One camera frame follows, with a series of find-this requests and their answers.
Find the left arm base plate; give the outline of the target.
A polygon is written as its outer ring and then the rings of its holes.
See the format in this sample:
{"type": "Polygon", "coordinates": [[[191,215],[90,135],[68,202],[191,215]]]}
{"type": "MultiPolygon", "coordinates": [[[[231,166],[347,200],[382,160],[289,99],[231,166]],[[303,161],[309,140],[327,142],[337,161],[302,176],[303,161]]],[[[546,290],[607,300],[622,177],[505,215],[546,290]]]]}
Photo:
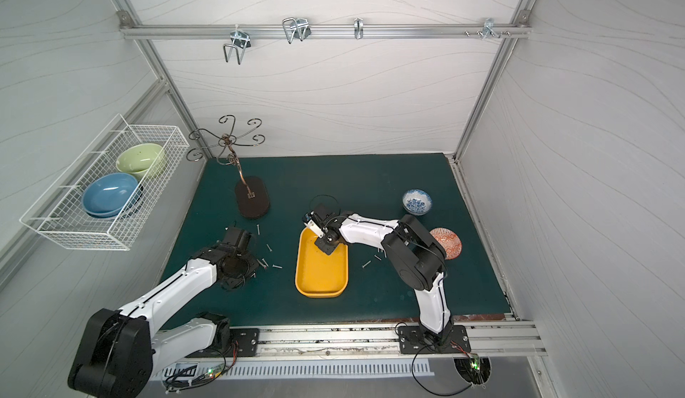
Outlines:
{"type": "Polygon", "coordinates": [[[259,338],[258,328],[224,328],[210,347],[195,351],[186,358],[232,358],[234,354],[237,358],[255,357],[259,338]]]}

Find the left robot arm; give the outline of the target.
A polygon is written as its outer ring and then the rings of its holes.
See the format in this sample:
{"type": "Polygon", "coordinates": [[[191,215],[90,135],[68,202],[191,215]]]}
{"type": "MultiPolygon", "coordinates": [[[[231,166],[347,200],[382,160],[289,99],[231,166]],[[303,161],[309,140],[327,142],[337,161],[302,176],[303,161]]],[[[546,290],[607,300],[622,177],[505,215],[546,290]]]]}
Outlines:
{"type": "Polygon", "coordinates": [[[182,369],[162,381],[169,391],[209,384],[240,357],[257,352],[260,331],[234,328],[228,317],[203,312],[167,330],[165,324],[201,292],[221,285],[240,289],[259,267],[250,252],[253,235],[229,227],[224,238],[189,258],[167,280],[117,310],[102,309],[87,321],[67,383],[91,397],[137,397],[149,380],[189,355],[215,355],[221,363],[202,374],[182,369]]]}

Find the yellow plastic storage box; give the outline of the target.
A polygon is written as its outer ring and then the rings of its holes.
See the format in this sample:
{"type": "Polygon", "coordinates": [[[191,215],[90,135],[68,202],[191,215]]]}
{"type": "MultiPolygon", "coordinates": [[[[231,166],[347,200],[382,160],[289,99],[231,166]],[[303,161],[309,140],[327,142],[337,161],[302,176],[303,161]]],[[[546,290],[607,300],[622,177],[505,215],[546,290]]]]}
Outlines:
{"type": "Polygon", "coordinates": [[[294,283],[308,298],[335,298],[349,282],[349,249],[340,244],[331,255],[316,246],[317,235],[309,229],[301,232],[294,283]]]}

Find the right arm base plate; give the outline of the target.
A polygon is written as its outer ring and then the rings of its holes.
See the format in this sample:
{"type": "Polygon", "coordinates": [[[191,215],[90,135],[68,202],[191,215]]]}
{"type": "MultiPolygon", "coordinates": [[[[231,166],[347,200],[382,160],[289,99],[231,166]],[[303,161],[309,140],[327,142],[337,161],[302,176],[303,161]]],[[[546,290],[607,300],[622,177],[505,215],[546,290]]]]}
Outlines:
{"type": "Polygon", "coordinates": [[[435,334],[421,325],[401,324],[395,328],[401,354],[463,354],[471,353],[466,328],[449,325],[442,333],[435,334]]]}

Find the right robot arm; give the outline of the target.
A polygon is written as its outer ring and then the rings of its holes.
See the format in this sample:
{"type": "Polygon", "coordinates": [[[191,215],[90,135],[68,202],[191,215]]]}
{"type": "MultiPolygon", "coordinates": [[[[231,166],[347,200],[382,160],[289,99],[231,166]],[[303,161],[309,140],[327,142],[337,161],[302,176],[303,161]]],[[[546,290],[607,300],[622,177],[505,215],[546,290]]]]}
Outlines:
{"type": "Polygon", "coordinates": [[[315,245],[326,255],[342,244],[383,251],[398,276],[415,291],[425,340],[440,343],[451,333],[451,311],[444,291],[447,254],[419,219],[410,214],[388,221],[352,212],[336,214],[320,204],[303,215],[303,224],[315,234],[315,245]]]}

